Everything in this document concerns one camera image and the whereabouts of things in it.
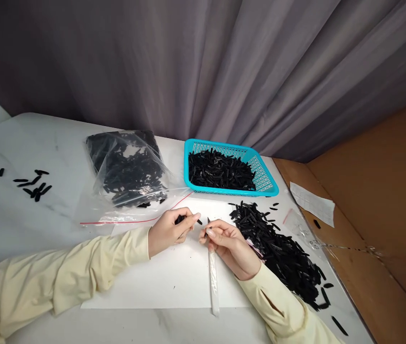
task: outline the pile of black plastic pieces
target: pile of black plastic pieces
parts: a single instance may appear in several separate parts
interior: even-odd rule
[[[291,236],[275,232],[266,215],[257,210],[257,204],[232,204],[236,206],[230,216],[245,239],[250,239],[262,254],[265,265],[285,284],[289,290],[300,296],[315,310],[327,308],[317,305],[319,291],[316,285],[325,276],[321,269],[308,258],[302,247]]]
[[[137,151],[124,156],[128,146]],[[107,194],[114,193],[112,202],[116,207],[147,207],[150,201],[166,199],[166,188],[160,180],[164,173],[160,151],[151,131],[96,134],[87,137],[87,147],[96,173],[101,168],[105,172],[103,188]]]
[[[192,152],[188,156],[188,166],[188,178],[196,186],[255,191],[255,172],[233,155],[225,156],[212,148]]]

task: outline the clear plastic wrap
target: clear plastic wrap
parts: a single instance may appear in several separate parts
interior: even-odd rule
[[[283,225],[294,233],[300,241],[313,249],[319,258],[324,259],[325,255],[322,251],[322,243],[320,243],[314,236],[313,232],[308,226],[308,222],[302,217],[301,214],[297,213],[294,209],[289,209],[289,212],[283,221]]]
[[[220,314],[219,289],[217,284],[216,253],[213,249],[209,249],[209,276],[211,280],[212,314],[218,318]]]
[[[162,162],[151,131],[96,134],[86,146],[96,179],[80,197],[82,225],[154,220],[191,193]]]

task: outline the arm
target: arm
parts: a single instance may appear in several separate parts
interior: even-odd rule
[[[233,271],[247,297],[266,322],[273,343],[342,343],[305,303],[261,263],[235,226],[222,220],[210,222],[200,233]]]
[[[342,343],[264,264],[252,279],[238,282],[273,343]]]
[[[179,215],[187,218],[175,225]],[[47,311],[58,315],[108,290],[126,267],[185,241],[199,219],[188,208],[166,211],[152,228],[99,236],[72,249],[0,263],[0,343]]]

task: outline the hand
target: hand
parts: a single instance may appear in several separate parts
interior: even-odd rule
[[[179,215],[185,215],[186,218],[180,224],[175,225],[174,222]],[[149,258],[156,256],[173,244],[183,243],[187,233],[193,230],[195,222],[200,217],[200,213],[193,215],[188,208],[166,210],[149,230]]]
[[[210,238],[209,250],[215,250],[239,280],[250,280],[257,275],[262,262],[238,228],[222,220],[211,221],[199,234],[201,244],[206,243],[205,233]]]

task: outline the blue plastic basket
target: blue plastic basket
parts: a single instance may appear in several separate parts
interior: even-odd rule
[[[205,186],[196,186],[190,182],[188,179],[188,156],[191,152],[199,153],[202,150],[210,150],[213,148],[220,153],[233,157],[241,158],[242,162],[246,162],[251,166],[252,172],[255,171],[255,188],[256,191],[246,191],[246,190],[231,190],[231,189],[218,189]],[[230,194],[236,196],[276,196],[279,193],[279,188],[270,172],[268,171],[265,163],[263,162],[260,154],[254,149],[249,147],[231,145],[228,143],[212,142],[204,140],[189,139],[185,141],[184,150],[184,180],[185,184],[195,192],[207,193],[207,194]]]

